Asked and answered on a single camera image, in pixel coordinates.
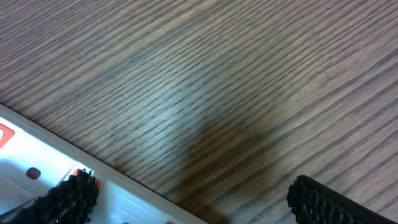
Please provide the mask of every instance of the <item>dark red circle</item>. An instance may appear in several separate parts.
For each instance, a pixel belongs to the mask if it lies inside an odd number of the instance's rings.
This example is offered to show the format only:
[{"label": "dark red circle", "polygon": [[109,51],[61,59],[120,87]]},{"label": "dark red circle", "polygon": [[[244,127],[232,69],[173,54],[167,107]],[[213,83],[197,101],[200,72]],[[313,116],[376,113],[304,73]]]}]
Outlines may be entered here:
[{"label": "dark red circle", "polygon": [[32,180],[36,180],[40,177],[41,172],[35,167],[31,167],[26,171],[26,176]]}]

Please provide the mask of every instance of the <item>wood grain surface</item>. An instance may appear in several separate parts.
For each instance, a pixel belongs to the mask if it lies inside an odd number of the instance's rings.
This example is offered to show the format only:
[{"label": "wood grain surface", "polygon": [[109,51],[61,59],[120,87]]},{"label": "wood grain surface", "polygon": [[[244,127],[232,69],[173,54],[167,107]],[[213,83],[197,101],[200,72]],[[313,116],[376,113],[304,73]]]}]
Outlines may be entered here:
[{"label": "wood grain surface", "polygon": [[305,174],[398,222],[397,1],[1,4],[1,103],[204,221]]}]

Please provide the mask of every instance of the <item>brown round object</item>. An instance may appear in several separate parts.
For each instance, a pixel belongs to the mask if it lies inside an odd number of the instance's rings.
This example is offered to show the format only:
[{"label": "brown round object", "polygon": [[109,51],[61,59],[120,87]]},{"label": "brown round object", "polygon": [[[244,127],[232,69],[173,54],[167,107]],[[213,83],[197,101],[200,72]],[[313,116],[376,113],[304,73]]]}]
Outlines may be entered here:
[{"label": "brown round object", "polygon": [[40,177],[41,172],[35,167],[31,167],[26,171],[26,176],[32,180],[36,180]]}]

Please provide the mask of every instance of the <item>tabletop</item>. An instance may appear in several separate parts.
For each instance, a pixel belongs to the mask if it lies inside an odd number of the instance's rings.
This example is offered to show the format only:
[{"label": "tabletop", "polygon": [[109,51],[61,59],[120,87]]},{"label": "tabletop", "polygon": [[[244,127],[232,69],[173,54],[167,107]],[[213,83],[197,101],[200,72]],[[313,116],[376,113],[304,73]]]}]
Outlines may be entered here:
[{"label": "tabletop", "polygon": [[398,221],[398,2],[7,1],[0,100],[208,223],[305,174]]}]

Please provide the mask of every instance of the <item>black ridged object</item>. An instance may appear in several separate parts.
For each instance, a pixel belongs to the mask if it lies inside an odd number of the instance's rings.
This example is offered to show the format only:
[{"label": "black ridged object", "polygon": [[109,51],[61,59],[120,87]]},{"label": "black ridged object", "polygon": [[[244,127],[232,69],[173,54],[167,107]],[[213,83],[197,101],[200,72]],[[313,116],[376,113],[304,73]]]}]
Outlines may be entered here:
[{"label": "black ridged object", "polygon": [[289,187],[287,203],[299,224],[395,223],[305,175]]},{"label": "black ridged object", "polygon": [[3,224],[84,224],[96,204],[99,190],[95,177],[85,170],[11,213],[0,216]]}]

